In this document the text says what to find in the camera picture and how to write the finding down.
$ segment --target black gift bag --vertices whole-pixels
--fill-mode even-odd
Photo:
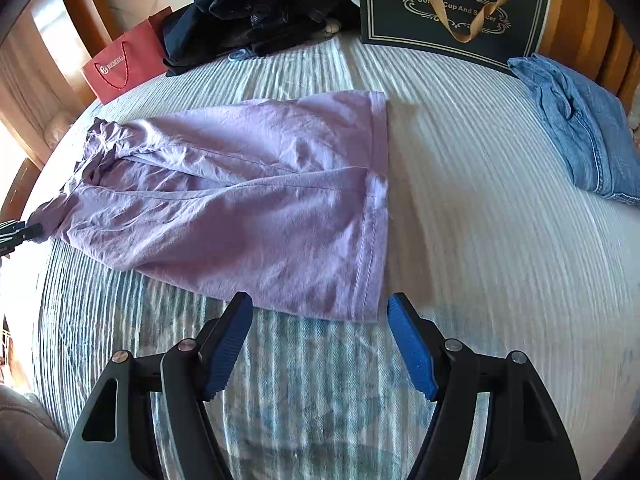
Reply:
[[[510,74],[510,57],[528,56],[538,47],[547,3],[360,0],[362,41],[429,50]]]

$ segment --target metal screw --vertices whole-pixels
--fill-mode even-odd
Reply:
[[[462,350],[462,343],[457,339],[447,339],[444,342],[444,348],[449,352],[460,352]]]
[[[123,363],[127,359],[129,359],[129,353],[126,350],[118,350],[111,358],[114,363],[118,364]]]
[[[196,348],[196,345],[197,343],[195,339],[183,339],[178,343],[178,350],[180,352],[190,352],[191,350]]]
[[[523,365],[527,362],[527,356],[521,352],[520,350],[516,350],[511,354],[511,359],[513,359],[514,363],[518,363],[519,365]]]

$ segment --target lavender fabric garment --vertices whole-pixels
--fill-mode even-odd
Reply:
[[[116,270],[298,316],[374,321],[387,238],[385,96],[347,91],[96,119],[29,224]]]

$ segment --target mattress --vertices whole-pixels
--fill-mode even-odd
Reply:
[[[388,99],[383,295],[404,291],[476,352],[526,352],[583,478],[592,478],[640,408],[640,212],[569,184],[516,78],[345,35],[265,59],[218,60],[85,112],[28,208],[66,180],[94,115],[124,122],[345,89]],[[109,270],[60,241],[18,248],[5,267],[2,294],[17,298],[10,282],[22,280],[22,328],[35,328],[34,384],[66,435],[114,351],[165,351],[224,308]],[[464,479],[475,476],[487,404],[479,396]],[[178,478],[157,397],[153,410],[162,465]],[[402,479],[433,405],[413,389],[381,305],[378,324],[256,309],[228,387],[207,412],[235,478]]]

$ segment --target blue denim fabric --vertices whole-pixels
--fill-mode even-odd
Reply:
[[[640,206],[640,156],[615,95],[539,54],[509,60],[575,186]]]

